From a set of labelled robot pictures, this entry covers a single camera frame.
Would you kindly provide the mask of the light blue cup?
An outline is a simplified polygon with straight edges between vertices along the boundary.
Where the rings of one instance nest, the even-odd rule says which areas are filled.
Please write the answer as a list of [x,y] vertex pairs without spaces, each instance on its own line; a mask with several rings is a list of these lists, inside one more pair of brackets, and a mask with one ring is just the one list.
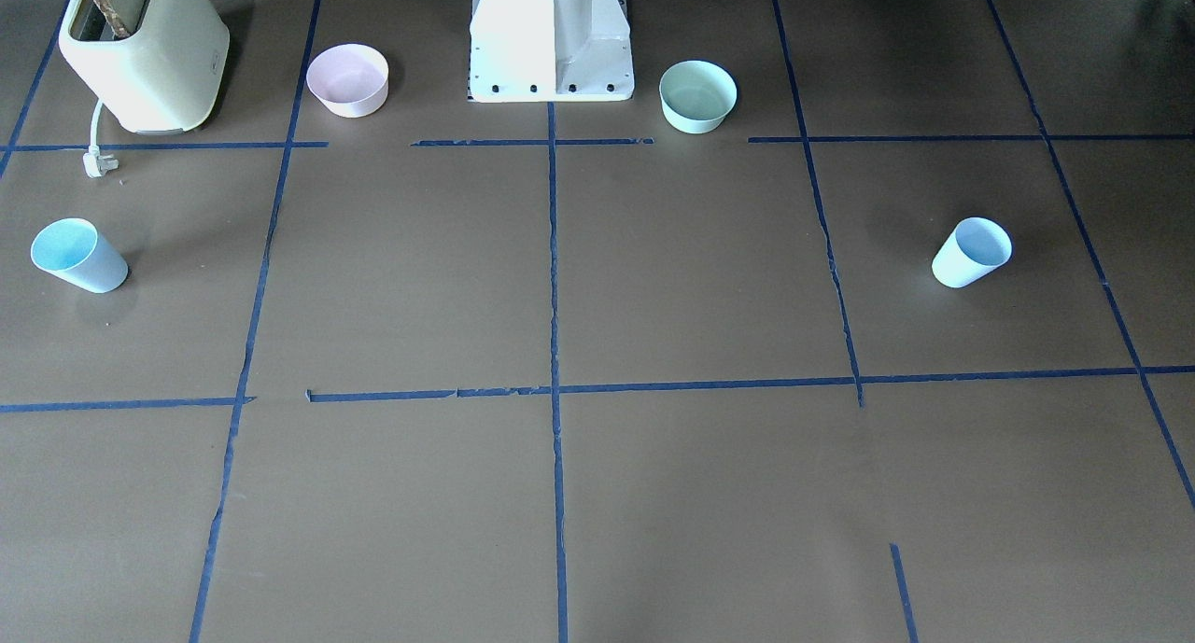
[[1007,264],[1011,235],[988,218],[966,218],[952,228],[931,263],[934,280],[948,288],[964,288]]
[[93,294],[110,293],[129,274],[123,256],[84,218],[57,219],[35,235],[30,246],[33,265]]

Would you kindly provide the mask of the green bowl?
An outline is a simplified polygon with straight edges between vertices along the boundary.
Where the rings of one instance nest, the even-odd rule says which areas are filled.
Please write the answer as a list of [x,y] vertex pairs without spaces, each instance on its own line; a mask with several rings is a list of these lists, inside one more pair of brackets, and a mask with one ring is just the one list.
[[688,135],[711,133],[739,102],[739,85],[721,65],[690,60],[672,65],[658,82],[668,124]]

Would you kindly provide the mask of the pink bowl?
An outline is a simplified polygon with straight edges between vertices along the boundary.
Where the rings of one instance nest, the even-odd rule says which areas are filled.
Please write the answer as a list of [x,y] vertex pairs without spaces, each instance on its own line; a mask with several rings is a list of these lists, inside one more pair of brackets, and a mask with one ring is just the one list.
[[304,81],[315,98],[342,120],[362,120],[384,108],[390,94],[390,63],[370,45],[347,43],[319,53]]

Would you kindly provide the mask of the cream toaster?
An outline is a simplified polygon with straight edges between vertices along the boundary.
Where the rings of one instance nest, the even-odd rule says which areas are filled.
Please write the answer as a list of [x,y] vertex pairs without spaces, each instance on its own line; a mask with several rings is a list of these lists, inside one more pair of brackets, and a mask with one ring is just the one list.
[[92,0],[69,0],[57,45],[123,129],[178,135],[217,102],[229,31],[210,0],[147,0],[135,33],[115,39]]

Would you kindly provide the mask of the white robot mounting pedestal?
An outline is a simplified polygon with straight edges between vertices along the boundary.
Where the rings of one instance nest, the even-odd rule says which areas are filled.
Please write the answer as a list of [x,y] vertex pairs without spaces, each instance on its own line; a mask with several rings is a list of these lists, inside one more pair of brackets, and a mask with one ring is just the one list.
[[472,0],[470,100],[607,103],[635,93],[627,0]]

